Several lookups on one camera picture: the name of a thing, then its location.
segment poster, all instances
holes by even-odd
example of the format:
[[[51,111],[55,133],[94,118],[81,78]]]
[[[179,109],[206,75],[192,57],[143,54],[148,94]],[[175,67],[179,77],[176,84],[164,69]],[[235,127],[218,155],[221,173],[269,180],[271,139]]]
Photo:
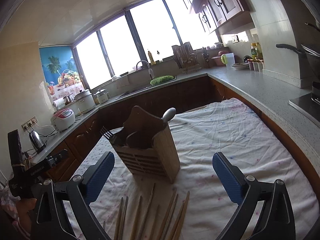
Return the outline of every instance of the poster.
[[[53,101],[84,91],[70,46],[40,48],[45,80]]]

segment electric kettle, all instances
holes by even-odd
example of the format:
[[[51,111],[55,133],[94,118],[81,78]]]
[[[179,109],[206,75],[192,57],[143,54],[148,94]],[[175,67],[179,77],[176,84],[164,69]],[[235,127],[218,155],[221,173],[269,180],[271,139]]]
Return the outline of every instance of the electric kettle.
[[[36,131],[31,131],[29,133],[29,138],[37,153],[41,152],[45,148],[45,143]]]

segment fork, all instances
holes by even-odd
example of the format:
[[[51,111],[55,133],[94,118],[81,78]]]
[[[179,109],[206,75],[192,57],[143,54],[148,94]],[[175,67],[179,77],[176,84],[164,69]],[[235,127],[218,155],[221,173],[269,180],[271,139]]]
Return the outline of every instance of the fork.
[[[101,128],[100,134],[102,134],[105,138],[107,138],[107,140],[111,144],[115,144],[115,145],[122,145],[123,144],[122,140],[118,136],[116,136],[115,134],[113,134],[112,132],[107,130],[107,128],[105,128],[104,126],[102,126],[102,128]]]

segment white rice cooker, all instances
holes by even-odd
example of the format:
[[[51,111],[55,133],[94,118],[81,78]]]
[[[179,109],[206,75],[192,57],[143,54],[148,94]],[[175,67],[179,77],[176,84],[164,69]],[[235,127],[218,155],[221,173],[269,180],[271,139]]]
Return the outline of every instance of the white rice cooker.
[[[93,100],[92,93],[89,89],[81,91],[75,96],[75,100],[78,102],[78,107],[81,114],[85,114],[96,107],[96,103]]]
[[[75,121],[75,114],[70,108],[62,109],[51,117],[51,123],[57,131],[68,129]]]
[[[97,100],[99,101],[100,104],[107,102],[111,98],[110,94],[106,92],[105,89],[102,89],[96,92],[94,95],[97,96]]]

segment stovetop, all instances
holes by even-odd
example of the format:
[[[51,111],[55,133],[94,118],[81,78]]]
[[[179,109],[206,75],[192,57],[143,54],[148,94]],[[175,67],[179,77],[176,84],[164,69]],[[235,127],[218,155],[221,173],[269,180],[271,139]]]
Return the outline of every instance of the stovetop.
[[[320,104],[311,99],[311,94],[312,93],[309,93],[302,97],[289,100],[289,105],[293,106],[320,127]]]

